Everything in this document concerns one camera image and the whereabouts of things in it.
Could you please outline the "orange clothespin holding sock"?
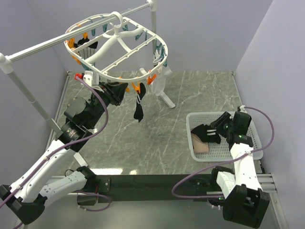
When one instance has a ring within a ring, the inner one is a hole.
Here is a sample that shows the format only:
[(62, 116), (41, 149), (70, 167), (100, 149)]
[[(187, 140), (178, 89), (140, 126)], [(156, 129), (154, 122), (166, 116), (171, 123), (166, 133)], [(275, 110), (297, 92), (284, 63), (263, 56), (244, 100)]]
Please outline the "orange clothespin holding sock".
[(141, 83), (140, 82), (132, 82), (132, 87), (135, 90), (136, 93), (140, 94), (141, 93)]

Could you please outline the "black and white striped sock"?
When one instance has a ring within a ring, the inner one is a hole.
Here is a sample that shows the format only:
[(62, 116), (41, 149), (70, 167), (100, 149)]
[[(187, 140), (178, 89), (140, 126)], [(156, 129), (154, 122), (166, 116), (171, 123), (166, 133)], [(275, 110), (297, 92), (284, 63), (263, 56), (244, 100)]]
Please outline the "black and white striped sock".
[[(82, 38), (80, 39), (77, 44), (78, 46), (81, 46), (87, 42), (89, 42), (90, 39), (89, 38)], [(79, 51), (79, 55), (83, 58), (83, 59), (87, 59), (88, 57), (91, 57), (92, 55), (95, 54), (95, 51), (97, 49), (98, 46), (98, 42), (92, 43), (89, 46), (85, 47), (84, 49)]]

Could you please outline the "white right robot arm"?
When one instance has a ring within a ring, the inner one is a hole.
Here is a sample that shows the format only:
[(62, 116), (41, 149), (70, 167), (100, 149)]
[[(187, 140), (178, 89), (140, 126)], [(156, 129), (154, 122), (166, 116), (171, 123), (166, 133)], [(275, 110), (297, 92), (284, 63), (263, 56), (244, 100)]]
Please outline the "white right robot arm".
[(225, 220), (257, 229), (261, 226), (270, 198), (263, 191), (255, 171), (254, 144), (247, 135), (251, 120), (249, 114), (236, 111), (234, 115), (224, 112), (211, 122), (211, 127), (229, 145), (234, 171), (217, 166), (213, 169), (214, 176), (209, 178), (209, 185), (223, 192)]

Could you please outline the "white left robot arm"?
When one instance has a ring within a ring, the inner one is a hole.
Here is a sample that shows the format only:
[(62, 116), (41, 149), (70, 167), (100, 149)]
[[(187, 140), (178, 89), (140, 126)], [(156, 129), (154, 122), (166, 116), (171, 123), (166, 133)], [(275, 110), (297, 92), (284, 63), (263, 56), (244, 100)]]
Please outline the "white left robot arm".
[(28, 225), (63, 196), (77, 190), (93, 190), (96, 175), (87, 166), (52, 184), (47, 181), (94, 136), (91, 130), (102, 115), (108, 115), (107, 106), (120, 105), (127, 87), (127, 83), (100, 82), (89, 100), (72, 98), (64, 112), (66, 122), (46, 152), (17, 181), (1, 185), (1, 205), (7, 205), (21, 223)]

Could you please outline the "teal clothespin being pinched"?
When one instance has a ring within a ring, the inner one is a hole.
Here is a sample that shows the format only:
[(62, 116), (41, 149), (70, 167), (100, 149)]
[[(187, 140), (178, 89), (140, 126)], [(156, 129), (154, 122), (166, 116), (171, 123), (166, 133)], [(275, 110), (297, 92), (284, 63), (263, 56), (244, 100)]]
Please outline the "teal clothespin being pinched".
[(163, 58), (165, 57), (165, 48), (162, 43), (160, 43), (159, 45), (156, 45), (156, 50), (155, 50), (154, 56), (155, 56), (155, 59), (154, 59), (155, 62), (162, 61)]

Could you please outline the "orange pinched clothespin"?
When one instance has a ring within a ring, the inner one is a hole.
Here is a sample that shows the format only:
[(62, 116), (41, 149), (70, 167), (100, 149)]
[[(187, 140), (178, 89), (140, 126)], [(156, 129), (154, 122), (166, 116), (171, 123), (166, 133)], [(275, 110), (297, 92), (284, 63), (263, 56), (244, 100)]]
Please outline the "orange pinched clothespin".
[(152, 82), (156, 79), (156, 77), (157, 77), (157, 74), (149, 75), (148, 78), (147, 78), (147, 84), (151, 85)]

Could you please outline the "white round clip hanger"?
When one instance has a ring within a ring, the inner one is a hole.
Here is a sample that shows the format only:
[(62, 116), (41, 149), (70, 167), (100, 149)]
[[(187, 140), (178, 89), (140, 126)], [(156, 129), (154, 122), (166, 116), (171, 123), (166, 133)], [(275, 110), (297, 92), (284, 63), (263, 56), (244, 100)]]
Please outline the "white round clip hanger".
[[(107, 30), (111, 30), (114, 25), (118, 25), (120, 23), (119, 20), (114, 20), (110, 24), (105, 24), (101, 27), (96, 28), (96, 36), (101, 35)], [(87, 32), (89, 39), (93, 39), (94, 36), (92, 36), (91, 31)], [(75, 39), (75, 46), (78, 48), (77, 42), (83, 38), (83, 34), (79, 34), (74, 37)], [(98, 41), (98, 46), (95, 52), (97, 52), (103, 44), (106, 42), (106, 38), (101, 38)], [(109, 75), (113, 76), (115, 78), (134, 78), (137, 76), (141, 76), (140, 69), (144, 69), (145, 71), (150, 71), (154, 65), (153, 65), (153, 44), (149, 43), (147, 46), (144, 46), (141, 48), (138, 52), (134, 53), (131, 57), (124, 60), (123, 62), (119, 63), (117, 66), (113, 67), (111, 70), (109, 70)], [(99, 70), (104, 69), (105, 67), (112, 64), (114, 61), (118, 60), (120, 57), (126, 54), (126, 51), (124, 48), (116, 42), (114, 45), (111, 46), (111, 48), (105, 53), (104, 56), (102, 56), (101, 59), (99, 59), (97, 62), (95, 62), (93, 65), (98, 68)], [(83, 65), (82, 63), (78, 62), (78, 64), (82, 65), (86, 70), (92, 71), (87, 66)]]

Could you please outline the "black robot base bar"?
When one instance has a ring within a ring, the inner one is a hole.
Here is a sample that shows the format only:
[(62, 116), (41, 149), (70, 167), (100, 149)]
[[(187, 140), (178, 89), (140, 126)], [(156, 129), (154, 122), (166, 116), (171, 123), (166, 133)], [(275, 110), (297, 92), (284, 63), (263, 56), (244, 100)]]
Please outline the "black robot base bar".
[[(173, 175), (97, 175), (90, 178), (81, 191), (108, 196), (112, 201), (177, 200), (172, 188), (186, 174)], [(175, 189), (182, 196), (221, 194), (211, 174), (198, 174)]]

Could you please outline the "white sock black cuff stripes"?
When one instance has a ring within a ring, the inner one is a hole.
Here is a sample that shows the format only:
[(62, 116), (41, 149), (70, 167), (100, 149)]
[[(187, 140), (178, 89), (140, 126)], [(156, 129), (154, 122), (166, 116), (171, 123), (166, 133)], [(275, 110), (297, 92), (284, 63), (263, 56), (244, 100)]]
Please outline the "white sock black cuff stripes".
[[(155, 50), (153, 64), (156, 65), (162, 59), (161, 51)], [(168, 67), (167, 63), (156, 72), (157, 77), (151, 83), (152, 93), (156, 96), (161, 95), (164, 92), (166, 79), (172, 75), (171, 69)]]

